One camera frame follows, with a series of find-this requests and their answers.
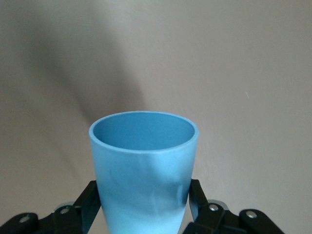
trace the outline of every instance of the cup body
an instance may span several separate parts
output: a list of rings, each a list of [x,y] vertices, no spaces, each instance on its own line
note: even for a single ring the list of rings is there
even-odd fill
[[[90,129],[97,187],[111,234],[176,234],[191,182],[198,128],[174,114],[123,112]]]

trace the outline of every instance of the metal bolt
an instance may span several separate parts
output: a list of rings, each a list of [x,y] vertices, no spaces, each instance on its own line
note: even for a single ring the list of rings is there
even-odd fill
[[[211,211],[217,211],[217,210],[219,210],[219,207],[217,205],[215,205],[215,204],[210,204],[209,205],[209,209]]]
[[[69,212],[69,207],[65,207],[64,209],[62,209],[61,211],[60,211],[60,213],[63,215],[63,214],[65,214],[65,213],[67,213],[67,212]]]
[[[19,220],[19,222],[20,222],[20,223],[24,223],[24,222],[27,222],[29,219],[30,219],[29,215],[26,215],[26,216],[24,216],[23,218],[21,218],[21,219]]]
[[[249,217],[249,218],[257,218],[257,214],[253,211],[246,211],[246,215]]]

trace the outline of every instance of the cup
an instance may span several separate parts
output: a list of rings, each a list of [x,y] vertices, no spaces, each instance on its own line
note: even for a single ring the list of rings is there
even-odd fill
[[[164,112],[132,111],[94,122],[89,135],[110,234],[176,234],[191,183],[198,128]]]

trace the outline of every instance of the blue cup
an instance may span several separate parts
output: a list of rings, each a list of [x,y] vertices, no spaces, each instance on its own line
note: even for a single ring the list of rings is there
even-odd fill
[[[198,128],[174,114],[113,114],[90,129],[97,187],[111,234],[176,234],[191,183]]]

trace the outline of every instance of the wall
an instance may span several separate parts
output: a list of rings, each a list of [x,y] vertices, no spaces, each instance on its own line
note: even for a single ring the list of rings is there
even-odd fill
[[[0,3],[0,223],[94,179],[88,127],[127,110],[197,123],[193,178],[238,214],[310,233],[310,1]],[[189,210],[181,230],[191,221]],[[107,233],[99,213],[90,233]]]

